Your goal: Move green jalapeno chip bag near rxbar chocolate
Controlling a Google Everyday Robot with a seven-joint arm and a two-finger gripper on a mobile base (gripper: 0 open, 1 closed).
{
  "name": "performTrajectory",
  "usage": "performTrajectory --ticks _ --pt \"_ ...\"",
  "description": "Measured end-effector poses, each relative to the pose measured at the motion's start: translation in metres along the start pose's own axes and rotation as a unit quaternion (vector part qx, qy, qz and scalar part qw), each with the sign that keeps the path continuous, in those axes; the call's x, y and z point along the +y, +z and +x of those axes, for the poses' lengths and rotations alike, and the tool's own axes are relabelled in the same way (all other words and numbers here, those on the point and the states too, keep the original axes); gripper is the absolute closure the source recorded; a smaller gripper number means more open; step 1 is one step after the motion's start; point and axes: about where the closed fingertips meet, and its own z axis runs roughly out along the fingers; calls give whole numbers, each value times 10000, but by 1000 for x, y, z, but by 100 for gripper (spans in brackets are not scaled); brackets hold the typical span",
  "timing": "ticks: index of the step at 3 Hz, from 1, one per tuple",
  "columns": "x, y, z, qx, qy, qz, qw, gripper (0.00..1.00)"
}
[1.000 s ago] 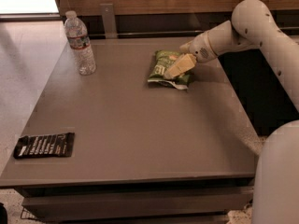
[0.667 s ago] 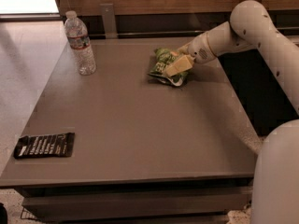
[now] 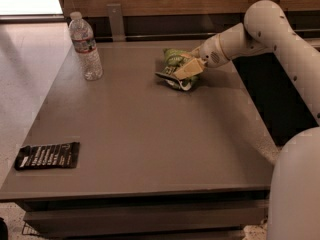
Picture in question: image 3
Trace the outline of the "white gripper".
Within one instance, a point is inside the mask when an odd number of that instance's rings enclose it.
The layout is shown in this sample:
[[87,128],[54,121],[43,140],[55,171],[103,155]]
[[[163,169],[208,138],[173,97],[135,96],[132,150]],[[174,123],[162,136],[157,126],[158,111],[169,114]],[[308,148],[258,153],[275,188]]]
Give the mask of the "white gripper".
[[192,51],[183,51],[181,56],[189,60],[177,62],[177,69],[173,75],[178,80],[183,80],[202,73],[205,65],[208,68],[218,68],[227,64],[229,59],[222,49],[220,37],[220,34],[216,34],[207,39],[200,47]]

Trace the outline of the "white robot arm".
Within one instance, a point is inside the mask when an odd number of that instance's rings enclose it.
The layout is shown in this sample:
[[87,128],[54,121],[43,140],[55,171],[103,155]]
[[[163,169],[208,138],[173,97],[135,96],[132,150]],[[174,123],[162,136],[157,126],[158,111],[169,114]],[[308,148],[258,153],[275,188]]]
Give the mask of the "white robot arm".
[[[277,3],[254,3],[242,23],[207,39],[192,55],[216,68],[265,52],[276,56],[318,119],[320,53],[294,32]],[[271,181],[267,240],[320,240],[320,126],[292,137],[279,154]]]

